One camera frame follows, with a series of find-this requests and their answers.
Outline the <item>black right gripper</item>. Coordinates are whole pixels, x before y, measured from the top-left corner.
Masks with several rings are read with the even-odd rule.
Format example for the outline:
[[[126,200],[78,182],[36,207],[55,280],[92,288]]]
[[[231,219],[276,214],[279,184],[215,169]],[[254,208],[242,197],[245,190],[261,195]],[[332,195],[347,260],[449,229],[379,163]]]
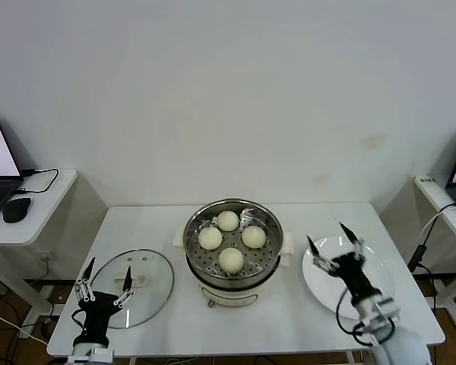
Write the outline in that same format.
[[[340,278],[346,285],[352,297],[352,303],[360,303],[370,297],[378,295],[378,289],[373,287],[366,277],[363,266],[366,258],[363,254],[363,240],[349,227],[339,223],[347,239],[353,244],[354,250],[340,255],[332,260],[320,255],[316,245],[309,235],[306,236],[309,250],[313,256],[313,264],[330,276]]]

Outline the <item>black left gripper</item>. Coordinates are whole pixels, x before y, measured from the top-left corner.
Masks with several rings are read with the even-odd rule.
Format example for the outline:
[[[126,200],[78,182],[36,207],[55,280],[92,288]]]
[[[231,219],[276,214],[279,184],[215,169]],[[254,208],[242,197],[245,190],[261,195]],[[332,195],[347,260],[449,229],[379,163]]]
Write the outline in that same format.
[[[114,294],[94,291],[91,288],[90,277],[93,271],[95,257],[74,283],[74,290],[78,305],[85,312],[83,329],[74,339],[74,344],[109,344],[106,336],[111,316],[118,313],[129,299],[134,295],[132,291],[131,266],[128,267],[122,286],[122,293],[118,297]]]

